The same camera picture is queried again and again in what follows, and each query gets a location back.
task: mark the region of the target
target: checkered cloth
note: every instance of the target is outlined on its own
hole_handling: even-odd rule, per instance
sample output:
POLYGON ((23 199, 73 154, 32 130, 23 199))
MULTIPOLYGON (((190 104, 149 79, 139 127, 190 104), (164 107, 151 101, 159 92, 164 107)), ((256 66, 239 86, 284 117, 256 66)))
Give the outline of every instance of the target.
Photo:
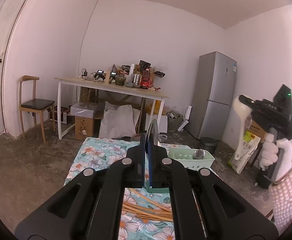
POLYGON ((273 215, 279 234, 292 223, 292 169, 284 181, 269 187, 269 196, 273 203, 273 215))

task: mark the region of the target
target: floral tablecloth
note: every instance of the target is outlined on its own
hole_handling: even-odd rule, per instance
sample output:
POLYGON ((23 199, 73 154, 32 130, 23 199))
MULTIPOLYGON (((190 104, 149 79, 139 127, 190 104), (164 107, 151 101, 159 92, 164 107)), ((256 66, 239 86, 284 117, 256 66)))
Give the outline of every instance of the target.
MULTIPOLYGON (((101 139, 88 137, 78 151, 65 180, 67 184, 77 174, 86 168, 101 170, 108 168, 113 162, 126 157, 127 149, 139 145, 139 142, 126 142, 113 139, 101 139)), ((161 144, 167 149, 171 147, 189 148, 186 145, 161 144)), ((149 178, 148 169, 145 169, 145 179, 149 178)), ((140 194, 151 200, 161 203, 171 209, 169 193, 149 193, 145 188, 136 189, 140 194)), ((159 209, 155 205, 134 194, 128 188, 125 189, 124 201, 133 205, 146 208, 159 209)), ((163 222, 137 218, 133 213, 122 211, 119 225, 119 240, 175 240, 175 231, 172 222, 163 222)))

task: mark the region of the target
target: white glove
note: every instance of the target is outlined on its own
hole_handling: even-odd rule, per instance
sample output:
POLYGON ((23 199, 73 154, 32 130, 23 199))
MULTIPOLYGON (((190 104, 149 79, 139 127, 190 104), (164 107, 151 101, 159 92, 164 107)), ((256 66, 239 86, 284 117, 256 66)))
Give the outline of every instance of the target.
POLYGON ((286 138, 277 140, 277 145, 273 143, 273 140, 273 134, 268 133, 265 137, 265 142, 263 143, 263 148, 260 153, 262 157, 260 167, 264 171, 265 167, 276 163, 278 160, 278 148, 282 148, 284 150, 284 155, 275 179, 275 182, 277 182, 292 168, 292 145, 286 138))
POLYGON ((274 138, 274 135, 271 133, 268 133, 265 137, 265 142, 260 152, 261 160, 259 164, 263 171, 266 170, 267 166, 278 160, 278 147, 273 143, 274 138))

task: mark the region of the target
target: metal canister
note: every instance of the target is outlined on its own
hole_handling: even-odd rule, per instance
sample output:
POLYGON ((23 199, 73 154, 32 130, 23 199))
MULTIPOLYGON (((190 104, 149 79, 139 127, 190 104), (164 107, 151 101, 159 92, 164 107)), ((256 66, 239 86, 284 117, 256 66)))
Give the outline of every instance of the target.
POLYGON ((142 79, 142 75, 134 74, 134 77, 133 77, 134 85, 139 86, 141 79, 142 79))

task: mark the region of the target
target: silver refrigerator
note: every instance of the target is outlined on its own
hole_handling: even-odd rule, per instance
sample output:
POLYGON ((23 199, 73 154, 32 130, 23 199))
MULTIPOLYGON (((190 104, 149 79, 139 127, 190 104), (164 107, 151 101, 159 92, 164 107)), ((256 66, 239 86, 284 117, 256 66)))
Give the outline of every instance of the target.
POLYGON ((199 57, 192 108, 185 127, 194 137, 221 139, 233 101, 236 70, 237 62, 220 52, 199 57))

